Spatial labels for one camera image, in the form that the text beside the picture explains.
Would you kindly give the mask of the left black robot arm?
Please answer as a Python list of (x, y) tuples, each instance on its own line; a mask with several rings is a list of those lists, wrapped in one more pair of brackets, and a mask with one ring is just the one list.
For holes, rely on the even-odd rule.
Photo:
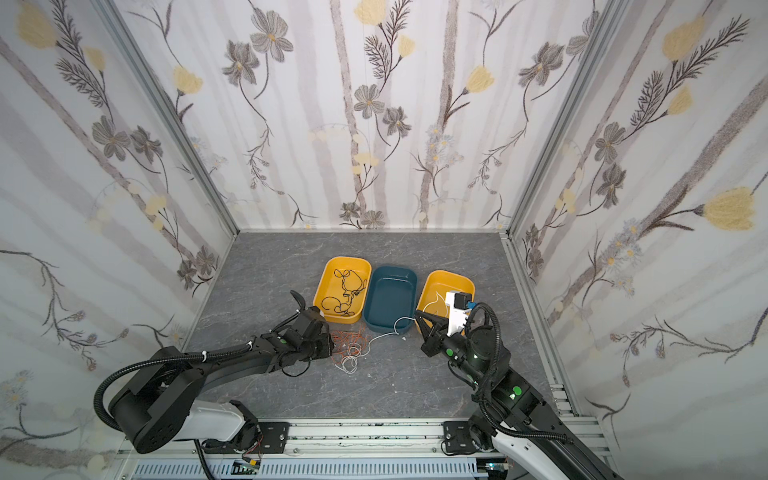
[(94, 393), (95, 414), (140, 454), (180, 441), (196, 441), (213, 453), (256, 446), (267, 432), (242, 402), (199, 397), (247, 376), (331, 357), (334, 343), (320, 309), (307, 305), (298, 292), (292, 295), (298, 308), (290, 317), (241, 345), (196, 352), (164, 347), (110, 374)]

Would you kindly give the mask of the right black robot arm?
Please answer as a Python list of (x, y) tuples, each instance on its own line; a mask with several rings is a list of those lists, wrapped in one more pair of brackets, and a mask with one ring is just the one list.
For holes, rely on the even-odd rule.
[(501, 324), (490, 305), (479, 302), (454, 331), (450, 320), (417, 310), (421, 350), (446, 359), (449, 370), (472, 388), (477, 412), (468, 420), (480, 450), (493, 449), (534, 479), (618, 479), (546, 402), (511, 367)]

